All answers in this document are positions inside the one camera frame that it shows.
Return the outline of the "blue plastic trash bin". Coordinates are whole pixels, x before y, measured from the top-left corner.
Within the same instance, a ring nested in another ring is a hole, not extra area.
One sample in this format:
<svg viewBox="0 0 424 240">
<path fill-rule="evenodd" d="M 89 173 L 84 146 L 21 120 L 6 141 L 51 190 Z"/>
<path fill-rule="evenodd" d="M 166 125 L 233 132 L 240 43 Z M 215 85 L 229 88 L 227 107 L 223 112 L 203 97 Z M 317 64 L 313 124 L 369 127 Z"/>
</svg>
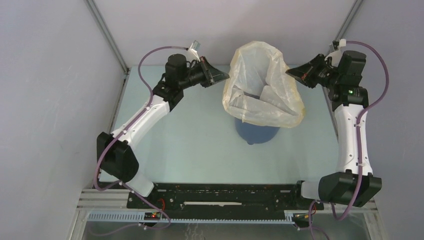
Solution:
<svg viewBox="0 0 424 240">
<path fill-rule="evenodd" d="M 272 140 L 279 132 L 279 127 L 259 126 L 234 119 L 235 130 L 249 145 L 264 144 Z"/>
</svg>

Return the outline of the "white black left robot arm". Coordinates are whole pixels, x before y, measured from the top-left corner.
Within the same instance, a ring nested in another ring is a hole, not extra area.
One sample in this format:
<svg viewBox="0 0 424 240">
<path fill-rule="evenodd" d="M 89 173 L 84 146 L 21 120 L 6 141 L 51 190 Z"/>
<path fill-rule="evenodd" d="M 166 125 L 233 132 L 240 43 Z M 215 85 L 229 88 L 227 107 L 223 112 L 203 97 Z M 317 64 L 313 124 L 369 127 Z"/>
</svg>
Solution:
<svg viewBox="0 0 424 240">
<path fill-rule="evenodd" d="M 212 66 L 204 56 L 188 61 L 183 54 L 170 55 L 157 85 L 150 88 L 146 103 L 121 127 L 98 135 L 98 168 L 139 194 L 138 201 L 145 208 L 156 206 L 158 194 L 153 191 L 154 183 L 140 170 L 134 148 L 160 119 L 177 106 L 184 97 L 185 89 L 196 85 L 208 88 L 229 77 L 226 72 Z"/>
</svg>

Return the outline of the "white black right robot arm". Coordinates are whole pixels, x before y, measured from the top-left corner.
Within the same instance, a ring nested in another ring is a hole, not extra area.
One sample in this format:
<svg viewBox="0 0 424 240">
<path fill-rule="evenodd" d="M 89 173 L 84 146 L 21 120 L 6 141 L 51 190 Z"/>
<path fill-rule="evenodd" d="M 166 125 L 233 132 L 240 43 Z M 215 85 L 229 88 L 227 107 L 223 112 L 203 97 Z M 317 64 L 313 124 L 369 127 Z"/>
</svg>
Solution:
<svg viewBox="0 0 424 240">
<path fill-rule="evenodd" d="M 364 53 L 346 50 L 329 56 L 318 54 L 311 61 L 290 68 L 286 74 L 302 85 L 321 85 L 328 98 L 338 133 L 338 162 L 335 173 L 319 181 L 298 181 L 291 204 L 304 209 L 311 200 L 362 207 L 382 188 L 382 179 L 374 176 L 367 150 L 366 109 L 368 91 L 360 86 L 366 65 Z"/>
</svg>

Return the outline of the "translucent yellowish plastic trash bag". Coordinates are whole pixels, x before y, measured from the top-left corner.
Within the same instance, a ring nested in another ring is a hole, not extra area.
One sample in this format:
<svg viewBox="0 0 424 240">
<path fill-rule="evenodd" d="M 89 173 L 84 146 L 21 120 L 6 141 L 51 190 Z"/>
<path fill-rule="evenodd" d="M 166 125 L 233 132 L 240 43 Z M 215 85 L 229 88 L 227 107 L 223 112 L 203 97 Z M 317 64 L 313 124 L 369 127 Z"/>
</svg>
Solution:
<svg viewBox="0 0 424 240">
<path fill-rule="evenodd" d="M 244 123 L 294 128 L 306 114 L 296 80 L 286 71 L 283 53 L 264 41 L 239 47 L 230 62 L 222 105 Z"/>
</svg>

